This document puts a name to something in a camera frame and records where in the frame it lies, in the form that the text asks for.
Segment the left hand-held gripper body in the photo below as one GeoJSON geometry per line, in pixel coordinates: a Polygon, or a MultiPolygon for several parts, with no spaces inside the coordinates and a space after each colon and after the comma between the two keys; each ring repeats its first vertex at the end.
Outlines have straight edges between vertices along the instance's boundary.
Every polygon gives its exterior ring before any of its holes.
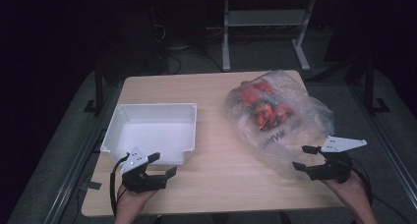
{"type": "Polygon", "coordinates": [[[164,189],[167,183],[165,174],[149,175],[147,173],[149,155],[144,155],[134,147],[121,169],[122,184],[131,192],[143,193],[164,189]]]}

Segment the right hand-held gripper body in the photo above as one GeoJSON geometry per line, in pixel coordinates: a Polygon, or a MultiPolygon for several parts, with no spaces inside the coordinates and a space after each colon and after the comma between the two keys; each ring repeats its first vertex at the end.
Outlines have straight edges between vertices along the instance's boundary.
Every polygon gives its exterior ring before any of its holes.
{"type": "Polygon", "coordinates": [[[353,168],[352,159],[348,150],[365,146],[365,140],[354,140],[328,136],[320,145],[320,154],[324,159],[323,165],[314,165],[306,168],[311,180],[336,180],[339,184],[346,182],[353,168]]]}

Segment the white plastic bin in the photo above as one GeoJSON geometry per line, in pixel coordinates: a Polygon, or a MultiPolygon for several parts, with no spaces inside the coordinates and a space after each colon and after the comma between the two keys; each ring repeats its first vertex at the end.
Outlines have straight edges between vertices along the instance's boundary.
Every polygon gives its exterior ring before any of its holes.
{"type": "Polygon", "coordinates": [[[135,147],[154,165],[184,165],[195,150],[196,103],[118,104],[100,151],[116,163],[135,147]]]}

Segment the transparent plastic bag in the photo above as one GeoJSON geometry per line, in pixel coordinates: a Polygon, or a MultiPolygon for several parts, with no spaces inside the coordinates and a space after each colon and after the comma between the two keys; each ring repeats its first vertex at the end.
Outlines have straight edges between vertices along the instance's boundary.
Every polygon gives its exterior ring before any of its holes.
{"type": "Polygon", "coordinates": [[[333,113],[307,89],[283,71],[271,71],[233,88],[224,99],[224,113],[236,133],[268,168],[285,177],[295,175],[293,162],[310,163],[302,152],[303,145],[322,141],[334,133],[333,113]],[[275,90],[275,104],[293,110],[288,120],[277,128],[263,132],[255,123],[254,109],[238,100],[238,87],[266,81],[275,90]]]}

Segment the orange black snack packet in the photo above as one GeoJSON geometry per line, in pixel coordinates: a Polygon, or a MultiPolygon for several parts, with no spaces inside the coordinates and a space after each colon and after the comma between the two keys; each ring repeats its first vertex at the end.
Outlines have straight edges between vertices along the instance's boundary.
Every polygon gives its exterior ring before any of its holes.
{"type": "Polygon", "coordinates": [[[284,104],[260,102],[255,106],[255,123],[263,132],[277,128],[285,123],[293,114],[293,110],[284,104]]]}

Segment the person's left hand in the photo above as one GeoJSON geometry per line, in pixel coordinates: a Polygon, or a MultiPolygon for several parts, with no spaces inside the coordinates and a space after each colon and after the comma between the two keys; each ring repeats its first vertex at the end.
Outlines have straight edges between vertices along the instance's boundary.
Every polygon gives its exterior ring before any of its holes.
{"type": "Polygon", "coordinates": [[[117,193],[117,216],[139,215],[156,191],[135,193],[121,185],[117,193]]]}

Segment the person's right hand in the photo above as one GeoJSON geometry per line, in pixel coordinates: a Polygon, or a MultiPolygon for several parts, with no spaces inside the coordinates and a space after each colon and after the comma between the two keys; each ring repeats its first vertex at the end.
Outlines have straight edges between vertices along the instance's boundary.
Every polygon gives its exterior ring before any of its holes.
{"type": "Polygon", "coordinates": [[[356,173],[351,172],[348,180],[342,184],[335,180],[323,180],[323,183],[351,211],[359,212],[370,207],[364,185],[356,173]]]}

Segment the red snack packet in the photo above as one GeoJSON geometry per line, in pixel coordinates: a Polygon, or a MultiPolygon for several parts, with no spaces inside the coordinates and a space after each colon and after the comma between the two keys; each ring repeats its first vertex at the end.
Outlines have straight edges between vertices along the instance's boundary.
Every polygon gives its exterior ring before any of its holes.
{"type": "Polygon", "coordinates": [[[276,103],[275,90],[266,81],[239,86],[237,96],[238,100],[245,106],[253,106],[260,102],[276,103]]]}

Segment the black metal stand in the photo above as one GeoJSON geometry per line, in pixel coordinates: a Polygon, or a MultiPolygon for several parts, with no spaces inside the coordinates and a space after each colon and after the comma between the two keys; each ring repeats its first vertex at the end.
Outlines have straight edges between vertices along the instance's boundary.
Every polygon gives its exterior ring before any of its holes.
{"type": "Polygon", "coordinates": [[[364,105],[366,110],[375,115],[376,113],[388,113],[389,108],[382,98],[374,97],[374,83],[375,83],[375,65],[373,55],[368,53],[366,55],[365,68],[365,85],[364,85],[364,105]]]}
{"type": "Polygon", "coordinates": [[[99,63],[94,66],[94,95],[95,99],[88,101],[84,111],[98,116],[104,104],[103,75],[99,63]]]}

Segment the metal floor rail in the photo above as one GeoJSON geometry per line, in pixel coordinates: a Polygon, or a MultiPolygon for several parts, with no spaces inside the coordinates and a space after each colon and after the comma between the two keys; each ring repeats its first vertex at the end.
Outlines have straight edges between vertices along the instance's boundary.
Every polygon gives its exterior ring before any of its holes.
{"type": "Polygon", "coordinates": [[[108,126],[119,94],[118,87],[107,87],[98,113],[86,112],[88,104],[77,99],[81,106],[72,104],[64,115],[57,139],[47,152],[48,164],[54,168],[50,178],[57,180],[58,187],[42,224],[58,224],[61,220],[101,132],[108,126]]]}
{"type": "Polygon", "coordinates": [[[377,114],[379,111],[377,109],[368,109],[365,106],[365,97],[362,95],[357,86],[351,85],[348,89],[355,101],[359,104],[359,108],[364,114],[365,119],[370,124],[373,132],[376,134],[376,137],[387,155],[389,164],[399,179],[399,183],[402,185],[410,201],[417,209],[417,182],[411,176],[409,170],[406,168],[399,154],[395,150],[394,144],[388,138],[383,126],[378,121],[377,114]]]}

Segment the white desk frame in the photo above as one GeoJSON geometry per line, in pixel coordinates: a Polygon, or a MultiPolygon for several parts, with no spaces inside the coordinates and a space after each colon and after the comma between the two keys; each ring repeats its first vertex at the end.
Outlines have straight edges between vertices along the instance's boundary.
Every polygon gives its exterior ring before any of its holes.
{"type": "Polygon", "coordinates": [[[224,0],[223,38],[222,38],[222,70],[231,70],[229,52],[229,29],[246,27],[298,27],[299,34],[291,40],[294,52],[303,71],[309,72],[311,67],[303,51],[302,44],[311,20],[316,0],[308,0],[304,9],[285,10],[232,10],[229,0],[224,0]]]}

